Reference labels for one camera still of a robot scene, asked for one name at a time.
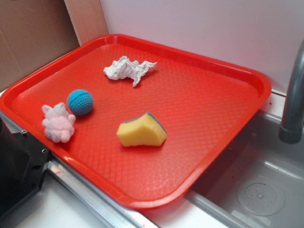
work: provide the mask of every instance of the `blue ball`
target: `blue ball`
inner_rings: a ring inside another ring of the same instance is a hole
[[[88,114],[93,108],[93,103],[92,95],[84,89],[74,90],[67,98],[69,109],[76,115]]]

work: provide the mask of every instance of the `white wall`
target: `white wall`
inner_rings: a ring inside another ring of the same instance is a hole
[[[304,39],[304,0],[100,0],[122,33],[258,70],[286,92]]]

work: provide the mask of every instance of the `black plastic object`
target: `black plastic object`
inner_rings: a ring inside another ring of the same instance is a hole
[[[0,220],[41,189],[49,156],[34,136],[12,134],[0,118]]]
[[[304,40],[299,48],[285,101],[279,130],[281,141],[298,143],[302,137],[304,121]]]

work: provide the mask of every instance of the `pink plush toy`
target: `pink plush toy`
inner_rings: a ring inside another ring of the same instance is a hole
[[[44,133],[46,137],[55,143],[66,143],[74,134],[73,124],[76,117],[69,114],[63,102],[54,106],[54,108],[44,105],[42,111],[45,119],[42,125],[46,128]]]

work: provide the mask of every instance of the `plush toy ear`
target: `plush toy ear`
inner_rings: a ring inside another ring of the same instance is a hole
[[[44,106],[42,106],[42,111],[44,114],[46,114],[50,109],[52,109],[52,107],[48,106],[46,104]]]

